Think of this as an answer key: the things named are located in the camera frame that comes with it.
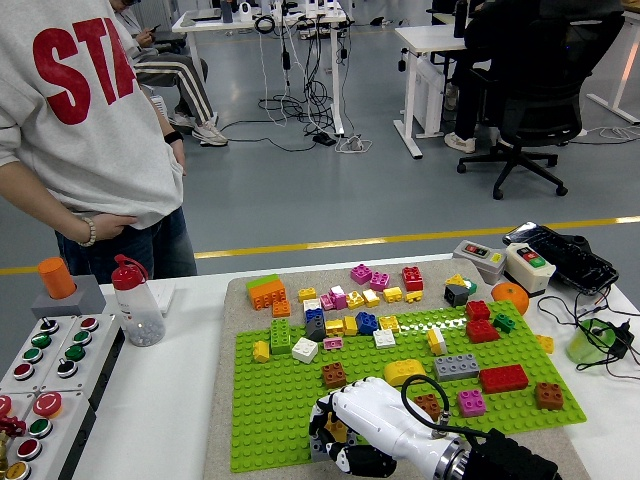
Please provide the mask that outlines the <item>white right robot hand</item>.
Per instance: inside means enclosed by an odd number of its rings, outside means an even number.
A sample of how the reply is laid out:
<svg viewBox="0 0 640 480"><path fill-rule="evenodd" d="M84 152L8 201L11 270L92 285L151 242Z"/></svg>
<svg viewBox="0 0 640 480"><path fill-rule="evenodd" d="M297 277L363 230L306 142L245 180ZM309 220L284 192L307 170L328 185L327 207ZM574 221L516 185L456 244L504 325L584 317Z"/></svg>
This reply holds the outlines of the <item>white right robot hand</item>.
<svg viewBox="0 0 640 480"><path fill-rule="evenodd" d="M336 417L363 437L365 445L336 440L325 425ZM463 452L458 436L439 433L431 418L386 381L368 377L316 401L309 434L344 473L386 478L399 459L410 461L426 479L448 479Z"/></svg>

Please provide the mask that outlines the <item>person's right hand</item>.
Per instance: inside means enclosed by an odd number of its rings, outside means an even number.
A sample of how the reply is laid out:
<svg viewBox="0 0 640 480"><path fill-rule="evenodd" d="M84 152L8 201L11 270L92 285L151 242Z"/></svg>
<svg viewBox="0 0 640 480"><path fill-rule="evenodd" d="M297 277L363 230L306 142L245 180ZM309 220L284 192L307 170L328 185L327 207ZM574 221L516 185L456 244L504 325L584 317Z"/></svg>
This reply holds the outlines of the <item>person's right hand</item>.
<svg viewBox="0 0 640 480"><path fill-rule="evenodd" d="M97 241L113 239L121 234L126 226L136 224L138 221L135 216L107 213L95 215L92 220L95 225Z"/></svg>

